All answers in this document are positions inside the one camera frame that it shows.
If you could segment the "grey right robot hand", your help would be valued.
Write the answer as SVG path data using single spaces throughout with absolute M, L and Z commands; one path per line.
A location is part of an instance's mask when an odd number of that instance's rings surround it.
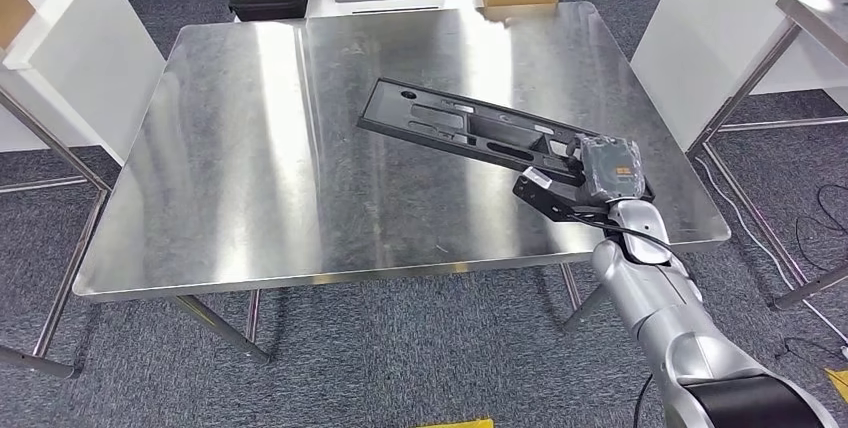
M 579 133 L 568 143 L 566 153 L 580 162 L 584 181 L 577 188 L 577 201 L 581 204 L 604 206 L 645 194 L 641 155 L 634 141 Z

